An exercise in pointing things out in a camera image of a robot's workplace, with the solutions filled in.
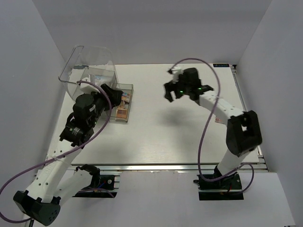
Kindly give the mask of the colourful eyeshadow palette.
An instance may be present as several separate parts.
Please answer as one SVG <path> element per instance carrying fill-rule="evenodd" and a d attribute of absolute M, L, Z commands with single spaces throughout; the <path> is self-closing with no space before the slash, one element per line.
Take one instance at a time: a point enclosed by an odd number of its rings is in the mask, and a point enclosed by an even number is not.
<path fill-rule="evenodd" d="M 130 99 L 131 99 L 131 94 L 130 93 L 127 93 L 127 92 L 122 93 L 122 97 L 121 97 L 122 101 L 129 103 Z"/>

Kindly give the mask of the long brown eyeshadow palette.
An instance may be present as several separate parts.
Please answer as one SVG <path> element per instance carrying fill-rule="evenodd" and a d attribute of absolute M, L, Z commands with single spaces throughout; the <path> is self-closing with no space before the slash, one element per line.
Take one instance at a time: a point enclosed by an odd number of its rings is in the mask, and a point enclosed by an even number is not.
<path fill-rule="evenodd" d="M 124 100 L 122 100 L 121 103 L 120 103 L 120 105 L 117 107 L 117 109 L 126 109 L 127 110 L 128 107 L 129 107 L 129 103 L 126 102 L 126 101 L 124 101 Z"/>

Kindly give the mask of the brown quad eyeshadow palette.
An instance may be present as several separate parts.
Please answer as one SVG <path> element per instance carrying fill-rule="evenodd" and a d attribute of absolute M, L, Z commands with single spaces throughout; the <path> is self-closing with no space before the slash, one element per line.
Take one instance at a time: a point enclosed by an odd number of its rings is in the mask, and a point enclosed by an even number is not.
<path fill-rule="evenodd" d="M 127 109 L 119 109 L 119 108 L 117 108 L 117 110 L 116 110 L 116 118 L 126 119 L 127 120 L 127 117 L 128 117 L 128 110 Z"/>

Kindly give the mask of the white blue wipes packet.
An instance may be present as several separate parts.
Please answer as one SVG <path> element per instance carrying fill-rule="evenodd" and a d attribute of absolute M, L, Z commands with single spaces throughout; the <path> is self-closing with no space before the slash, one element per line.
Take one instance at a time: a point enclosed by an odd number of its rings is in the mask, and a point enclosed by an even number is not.
<path fill-rule="evenodd" d="M 92 75 L 89 76 L 90 81 L 94 83 L 96 86 L 101 86 L 102 84 L 106 83 L 105 79 L 101 75 Z"/>

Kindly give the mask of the clear acrylic makeup organizer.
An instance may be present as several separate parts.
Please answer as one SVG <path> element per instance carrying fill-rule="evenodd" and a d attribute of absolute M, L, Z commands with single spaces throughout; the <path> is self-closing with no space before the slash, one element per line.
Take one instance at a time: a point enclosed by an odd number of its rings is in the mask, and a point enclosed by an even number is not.
<path fill-rule="evenodd" d="M 97 46 L 75 46 L 58 79 L 63 83 L 72 100 L 83 93 L 80 85 L 76 84 L 79 80 L 85 79 L 94 82 L 97 86 L 106 84 L 112 89 L 122 90 L 121 104 L 113 108 L 110 119 L 117 122 L 128 122 L 134 86 L 119 83 L 109 49 Z"/>

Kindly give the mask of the multicolour square palette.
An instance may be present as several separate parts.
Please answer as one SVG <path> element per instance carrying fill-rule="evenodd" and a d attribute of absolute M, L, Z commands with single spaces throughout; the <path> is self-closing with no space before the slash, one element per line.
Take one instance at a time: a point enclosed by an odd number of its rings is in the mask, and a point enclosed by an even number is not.
<path fill-rule="evenodd" d="M 218 117 L 215 117 L 215 122 L 216 122 L 216 123 L 220 123 L 220 124 L 224 124 L 224 121 L 221 120 L 221 119 L 218 118 Z"/>

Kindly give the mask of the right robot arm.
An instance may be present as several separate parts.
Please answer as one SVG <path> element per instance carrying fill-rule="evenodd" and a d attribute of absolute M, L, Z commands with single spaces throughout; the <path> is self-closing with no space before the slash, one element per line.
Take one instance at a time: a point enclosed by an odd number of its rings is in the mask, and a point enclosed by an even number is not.
<path fill-rule="evenodd" d="M 220 97 L 220 90 L 203 85 L 196 68 L 173 67 L 168 73 L 172 75 L 172 80 L 164 84 L 164 97 L 168 101 L 188 96 L 226 126 L 227 151 L 215 167 L 213 177 L 201 177 L 206 182 L 214 182 L 218 188 L 226 188 L 231 183 L 230 176 L 241 167 L 246 156 L 262 143 L 258 115 L 231 105 Z"/>

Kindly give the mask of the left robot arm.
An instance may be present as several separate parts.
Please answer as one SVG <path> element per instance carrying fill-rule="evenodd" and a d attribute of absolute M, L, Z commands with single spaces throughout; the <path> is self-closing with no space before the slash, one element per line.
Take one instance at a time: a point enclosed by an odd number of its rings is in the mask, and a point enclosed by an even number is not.
<path fill-rule="evenodd" d="M 62 182 L 61 179 L 75 157 L 85 145 L 99 135 L 94 127 L 104 111 L 111 116 L 114 107 L 120 105 L 123 92 L 108 85 L 80 82 L 82 94 L 72 107 L 65 127 L 59 136 L 57 150 L 43 164 L 36 179 L 13 197 L 19 209 L 44 226 L 52 224 L 61 206 L 78 192 L 98 190 L 101 184 L 100 169 L 85 164 L 77 167 L 75 174 Z"/>

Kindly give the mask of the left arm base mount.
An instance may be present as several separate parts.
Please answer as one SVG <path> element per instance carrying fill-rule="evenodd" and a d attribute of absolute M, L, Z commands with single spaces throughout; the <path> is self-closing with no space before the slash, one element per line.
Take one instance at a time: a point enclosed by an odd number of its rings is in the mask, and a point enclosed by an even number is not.
<path fill-rule="evenodd" d="M 79 170 L 87 171 L 91 176 L 91 182 L 88 186 L 77 192 L 76 198 L 115 198 L 120 184 L 120 175 L 105 174 L 93 165 L 85 164 L 77 166 L 74 173 Z"/>

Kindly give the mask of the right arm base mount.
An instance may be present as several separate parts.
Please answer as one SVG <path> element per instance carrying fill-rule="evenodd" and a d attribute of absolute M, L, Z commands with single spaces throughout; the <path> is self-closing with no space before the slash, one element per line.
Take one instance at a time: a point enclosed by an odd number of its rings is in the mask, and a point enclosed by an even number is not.
<path fill-rule="evenodd" d="M 193 183 L 198 186 L 200 201 L 240 201 L 244 200 L 240 176 L 235 173 L 227 178 L 207 182 L 197 175 Z"/>

